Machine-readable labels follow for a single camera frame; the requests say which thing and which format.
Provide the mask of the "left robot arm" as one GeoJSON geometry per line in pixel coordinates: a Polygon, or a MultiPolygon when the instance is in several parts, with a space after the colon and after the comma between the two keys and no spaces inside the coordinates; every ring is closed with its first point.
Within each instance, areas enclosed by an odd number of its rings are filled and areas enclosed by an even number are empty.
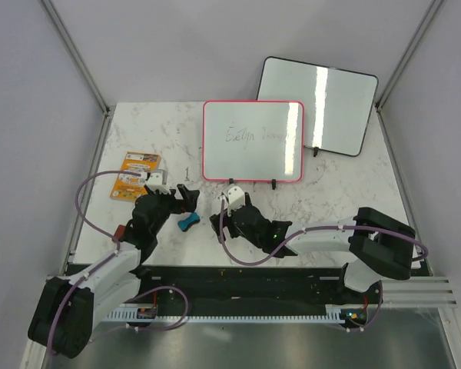
{"type": "Polygon", "coordinates": [[[114,309],[132,298],[150,299],[154,285],[141,276],[141,266],[156,248],[158,232],[169,217],[195,212],[199,195],[198,190],[178,184],[168,192],[150,191],[136,200],[131,219],[117,229],[114,251],[77,274],[46,281],[28,338],[74,358],[114,309]]]}

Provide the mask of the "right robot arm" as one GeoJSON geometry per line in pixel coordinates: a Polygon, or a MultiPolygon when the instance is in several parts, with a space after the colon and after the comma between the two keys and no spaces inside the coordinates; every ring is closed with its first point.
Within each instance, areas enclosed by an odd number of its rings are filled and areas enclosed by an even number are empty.
{"type": "Polygon", "coordinates": [[[210,217],[220,243],[226,236],[243,238],[265,253],[267,259],[295,257],[328,251],[354,256],[341,271],[338,297],[351,303],[383,279],[406,281],[411,277],[416,232],[390,216],[369,207],[341,221],[295,226],[291,221],[265,218],[248,196],[230,209],[210,217]]]}

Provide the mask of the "blue whiteboard eraser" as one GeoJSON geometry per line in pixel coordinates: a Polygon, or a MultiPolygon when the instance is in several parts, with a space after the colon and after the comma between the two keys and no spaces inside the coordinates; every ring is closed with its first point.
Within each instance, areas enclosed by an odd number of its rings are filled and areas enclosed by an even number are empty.
{"type": "Polygon", "coordinates": [[[187,218],[180,220],[177,225],[181,231],[186,232],[191,229],[194,225],[198,224],[201,221],[200,216],[193,212],[187,218]]]}

